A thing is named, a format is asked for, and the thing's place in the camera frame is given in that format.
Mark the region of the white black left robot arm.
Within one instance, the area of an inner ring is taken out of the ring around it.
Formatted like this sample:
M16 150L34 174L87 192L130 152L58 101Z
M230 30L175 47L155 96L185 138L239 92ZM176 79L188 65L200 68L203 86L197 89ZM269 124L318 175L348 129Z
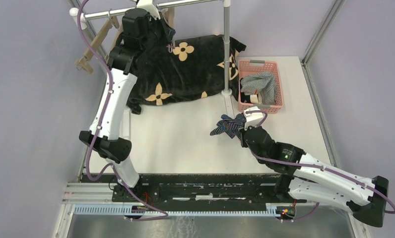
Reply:
M126 186L124 195L136 202L142 198L143 188L137 185L139 174L130 159L132 143L120 137L120 126L137 82L139 59L155 47L168 45L175 30L158 8L150 5L128 9L122 17L122 28L105 63L107 79L96 118L89 130L80 132L79 140L88 146L87 157L95 151L113 167Z

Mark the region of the beige hanger with navy underwear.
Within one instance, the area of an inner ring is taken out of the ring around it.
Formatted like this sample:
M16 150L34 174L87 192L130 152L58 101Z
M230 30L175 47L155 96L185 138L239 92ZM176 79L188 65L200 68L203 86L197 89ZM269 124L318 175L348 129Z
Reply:
M175 8L174 7L167 8L163 15L167 24L174 29ZM168 51L170 53L172 53L175 48L174 35L175 33L173 33L173 36L171 37L171 42L168 45Z

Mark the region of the grey white striped underwear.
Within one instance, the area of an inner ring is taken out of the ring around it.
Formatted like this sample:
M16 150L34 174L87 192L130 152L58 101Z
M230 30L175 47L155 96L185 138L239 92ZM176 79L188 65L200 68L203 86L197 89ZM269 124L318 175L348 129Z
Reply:
M266 105L275 105L277 82L272 72L247 75L241 79L240 84L242 93L261 94Z

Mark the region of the navy striped underwear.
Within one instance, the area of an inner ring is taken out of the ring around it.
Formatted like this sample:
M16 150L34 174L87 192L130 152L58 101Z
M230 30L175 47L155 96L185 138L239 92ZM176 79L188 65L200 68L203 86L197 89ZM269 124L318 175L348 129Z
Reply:
M243 113L237 114L234 118L226 114L221 115L221 120L217 122L216 128L210 132L210 136L227 134L231 139L237 137L241 139L240 130L244 128L246 118Z

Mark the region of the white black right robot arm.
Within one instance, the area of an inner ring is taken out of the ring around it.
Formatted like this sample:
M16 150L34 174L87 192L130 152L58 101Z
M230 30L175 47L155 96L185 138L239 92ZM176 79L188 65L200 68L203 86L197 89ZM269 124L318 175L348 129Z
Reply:
M280 174L274 197L334 206L371 227L384 224L389 181L382 176L358 176L323 163L292 144L276 142L262 127L239 129L242 147L258 163Z

